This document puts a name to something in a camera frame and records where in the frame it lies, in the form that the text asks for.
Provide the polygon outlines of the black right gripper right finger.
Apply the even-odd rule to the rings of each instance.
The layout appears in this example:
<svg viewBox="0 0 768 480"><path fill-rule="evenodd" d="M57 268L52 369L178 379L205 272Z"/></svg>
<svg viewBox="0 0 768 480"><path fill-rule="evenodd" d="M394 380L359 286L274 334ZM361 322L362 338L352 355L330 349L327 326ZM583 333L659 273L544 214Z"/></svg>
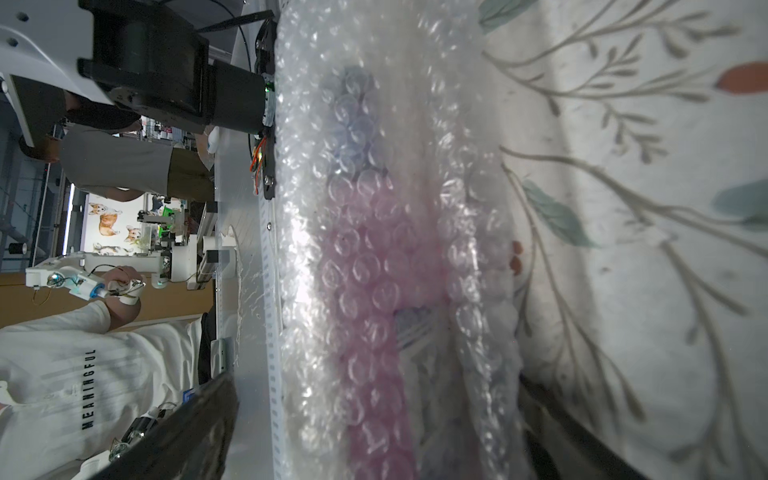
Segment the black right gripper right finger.
<svg viewBox="0 0 768 480"><path fill-rule="evenodd" d="M518 405L536 479L643 479L542 386L520 378Z"/></svg>

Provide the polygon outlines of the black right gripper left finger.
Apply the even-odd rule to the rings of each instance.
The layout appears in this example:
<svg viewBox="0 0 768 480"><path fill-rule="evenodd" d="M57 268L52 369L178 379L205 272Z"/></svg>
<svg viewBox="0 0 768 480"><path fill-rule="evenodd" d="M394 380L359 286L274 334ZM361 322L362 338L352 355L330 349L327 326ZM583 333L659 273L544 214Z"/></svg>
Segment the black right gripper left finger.
<svg viewBox="0 0 768 480"><path fill-rule="evenodd" d="M96 458L92 479L221 479L239 402L233 377L222 373L175 409L137 417Z"/></svg>

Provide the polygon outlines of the purple bottle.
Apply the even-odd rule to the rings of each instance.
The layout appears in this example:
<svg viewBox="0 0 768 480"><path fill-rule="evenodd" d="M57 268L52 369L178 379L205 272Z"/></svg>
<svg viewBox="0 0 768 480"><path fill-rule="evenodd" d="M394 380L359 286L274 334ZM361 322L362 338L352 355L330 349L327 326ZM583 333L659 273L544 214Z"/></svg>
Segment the purple bottle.
<svg viewBox="0 0 768 480"><path fill-rule="evenodd" d="M379 91L359 66L330 79L332 223L320 280L339 344L334 414L350 479L448 479L461 404L452 393L443 269L388 169Z"/></svg>

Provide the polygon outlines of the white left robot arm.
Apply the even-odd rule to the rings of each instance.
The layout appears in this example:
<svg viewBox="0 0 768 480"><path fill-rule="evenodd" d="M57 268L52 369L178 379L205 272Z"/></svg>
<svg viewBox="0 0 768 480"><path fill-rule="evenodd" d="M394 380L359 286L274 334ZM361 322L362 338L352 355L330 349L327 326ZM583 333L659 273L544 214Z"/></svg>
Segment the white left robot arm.
<svg viewBox="0 0 768 480"><path fill-rule="evenodd" d="M252 23L262 42L246 68L211 57L207 33ZM66 92L188 132L256 134L274 122L274 25L260 11L197 28L166 1L4 1L3 92L30 146L64 117Z"/></svg>

